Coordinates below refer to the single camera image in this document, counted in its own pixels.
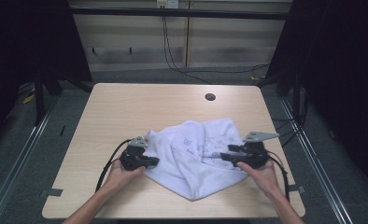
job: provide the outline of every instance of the round hole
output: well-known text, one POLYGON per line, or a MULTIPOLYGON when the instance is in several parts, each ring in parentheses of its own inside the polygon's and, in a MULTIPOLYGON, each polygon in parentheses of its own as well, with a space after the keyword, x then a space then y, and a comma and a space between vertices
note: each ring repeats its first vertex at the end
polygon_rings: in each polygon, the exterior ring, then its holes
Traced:
POLYGON ((216 100, 216 95, 213 94, 213 93, 208 93, 208 94, 205 95, 205 98, 208 101, 214 101, 214 100, 216 100))

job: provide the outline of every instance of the human hand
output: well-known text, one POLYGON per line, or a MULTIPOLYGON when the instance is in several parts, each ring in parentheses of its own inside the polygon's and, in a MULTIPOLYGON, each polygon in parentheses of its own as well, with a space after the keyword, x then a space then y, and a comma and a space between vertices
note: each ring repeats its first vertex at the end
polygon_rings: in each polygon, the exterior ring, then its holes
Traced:
POLYGON ((272 192, 279 189, 274 163, 271 160, 257 170, 251 168, 242 161, 238 162, 236 165, 253 177, 257 186, 266 196, 269 196, 272 192))
POLYGON ((123 168, 120 160, 115 160, 111 164, 110 172, 108 174, 106 183, 102 188, 107 188, 112 191, 112 193, 117 193, 125 187, 131 179, 135 176, 142 174, 146 170, 146 167, 141 166, 133 171, 127 171, 123 168))

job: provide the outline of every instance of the wall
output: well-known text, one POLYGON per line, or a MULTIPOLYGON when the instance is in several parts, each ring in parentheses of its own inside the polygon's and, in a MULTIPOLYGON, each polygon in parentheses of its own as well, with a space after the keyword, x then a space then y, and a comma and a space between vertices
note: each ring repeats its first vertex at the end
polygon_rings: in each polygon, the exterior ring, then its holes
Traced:
MULTIPOLYGON (((72 0, 70 5, 155 8, 156 0, 72 0)), ((288 12, 290 0, 179 1, 179 8, 288 12)), ((167 67, 162 18, 75 15, 75 20, 91 70, 167 67)), ((179 67, 249 66, 271 61, 284 21, 166 18, 166 25, 170 49, 179 67)))

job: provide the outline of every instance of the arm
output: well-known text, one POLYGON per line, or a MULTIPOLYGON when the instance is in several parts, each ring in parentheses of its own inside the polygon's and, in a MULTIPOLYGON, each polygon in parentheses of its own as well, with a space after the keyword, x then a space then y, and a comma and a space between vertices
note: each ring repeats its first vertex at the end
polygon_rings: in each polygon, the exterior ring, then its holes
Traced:
POLYGON ((64 223, 91 223, 106 201, 120 191, 132 178, 143 173, 144 170, 146 168, 142 166, 134 171, 126 171, 119 160, 114 161, 111 164, 106 183, 64 223))
POLYGON ((244 162, 237 163, 237 166, 251 175, 257 186, 268 197, 274 206, 277 215, 283 224, 302 224, 304 223, 291 204, 287 201, 283 191, 277 184, 274 163, 268 161, 262 168, 254 170, 244 162))

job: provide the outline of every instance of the gray floor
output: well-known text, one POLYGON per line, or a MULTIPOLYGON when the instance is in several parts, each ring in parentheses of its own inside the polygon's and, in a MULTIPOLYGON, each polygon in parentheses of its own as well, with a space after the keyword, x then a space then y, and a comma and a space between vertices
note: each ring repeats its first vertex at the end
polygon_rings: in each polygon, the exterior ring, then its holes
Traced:
MULTIPOLYGON (((220 71, 243 71, 248 67, 220 68, 220 71)), ((262 74, 256 71, 256 77, 262 74)), ((246 73, 189 73, 211 84, 251 85, 251 72, 246 73)), ((93 73, 93 83, 98 82, 138 82, 138 83, 187 83, 205 84, 203 81, 188 77, 170 69, 136 70, 93 73)), ((60 223, 61 220, 46 220, 42 217, 42 207, 46 201, 39 196, 43 189, 50 189, 59 170, 64 154, 77 127, 89 94, 69 83, 62 83, 63 94, 56 98, 57 103, 50 112, 49 122, 39 138, 34 152, 25 165, 18 183, 7 201, 0 216, 0 223, 60 223)), ((35 121, 35 102, 23 105, 21 100, 27 95, 22 90, 15 108, 5 125, 0 138, 0 187, 13 163, 33 130, 35 121)), ((262 88, 262 94, 273 119, 286 119, 281 97, 276 96, 275 86, 262 88)), ((275 120, 279 133, 292 132, 286 121, 275 120)), ((362 172, 348 158, 342 145, 330 137, 329 126, 312 105, 306 116, 304 130, 309 137, 318 158, 341 197, 353 223, 368 223, 368 181, 362 172)), ((286 142, 291 134, 280 140, 286 142)), ((304 154, 297 138, 284 146, 290 168, 296 183, 306 190, 301 194, 306 209, 304 220, 307 223, 340 223, 325 191, 304 154)), ((182 223, 174 220, 120 220, 119 223, 182 223)), ((248 220, 198 220, 200 223, 248 223, 248 220)), ((251 219, 251 223, 279 223, 277 218, 251 219)), ((112 220, 95 220, 94 223, 117 223, 112 220)))

